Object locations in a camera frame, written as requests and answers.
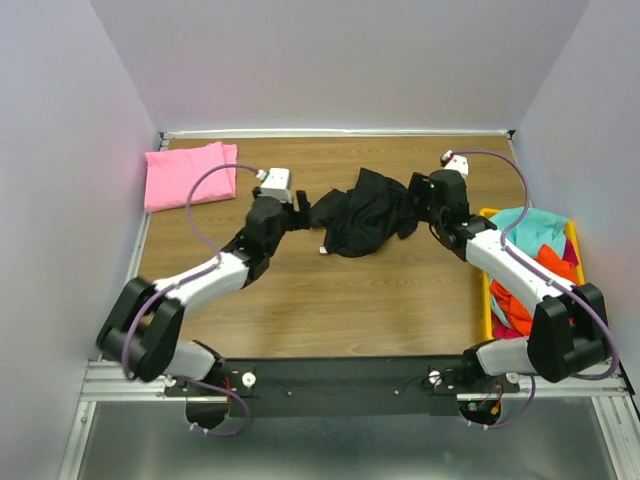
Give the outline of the black t-shirt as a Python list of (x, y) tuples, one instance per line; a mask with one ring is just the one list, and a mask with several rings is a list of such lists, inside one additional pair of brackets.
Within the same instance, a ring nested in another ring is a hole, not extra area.
[(311, 207), (310, 223), (325, 229), (321, 254), (347, 258), (375, 253), (392, 236), (405, 239), (418, 226), (408, 189), (366, 168), (353, 188), (332, 189), (320, 198)]

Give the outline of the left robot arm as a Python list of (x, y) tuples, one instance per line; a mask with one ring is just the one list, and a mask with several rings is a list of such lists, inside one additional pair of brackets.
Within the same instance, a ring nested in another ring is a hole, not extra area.
[(96, 338), (102, 355), (117, 361), (132, 380), (161, 376), (187, 379), (201, 395), (222, 380), (222, 357), (197, 341), (183, 341), (185, 318), (217, 298), (240, 291), (268, 269), (284, 234), (310, 227), (310, 203), (298, 190), (296, 202), (254, 195), (245, 225), (221, 252), (173, 277), (129, 280)]

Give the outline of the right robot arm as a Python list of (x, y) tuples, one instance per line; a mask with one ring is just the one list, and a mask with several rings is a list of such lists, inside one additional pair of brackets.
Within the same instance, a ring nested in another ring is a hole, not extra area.
[(463, 176), (448, 169), (413, 173), (409, 202), (439, 243), (505, 287), (532, 318), (525, 337), (485, 341), (463, 354), (460, 379), (480, 392), (507, 373), (557, 383), (590, 378), (588, 368), (619, 355), (606, 324), (602, 292), (577, 286), (523, 254), (489, 219), (471, 213)]

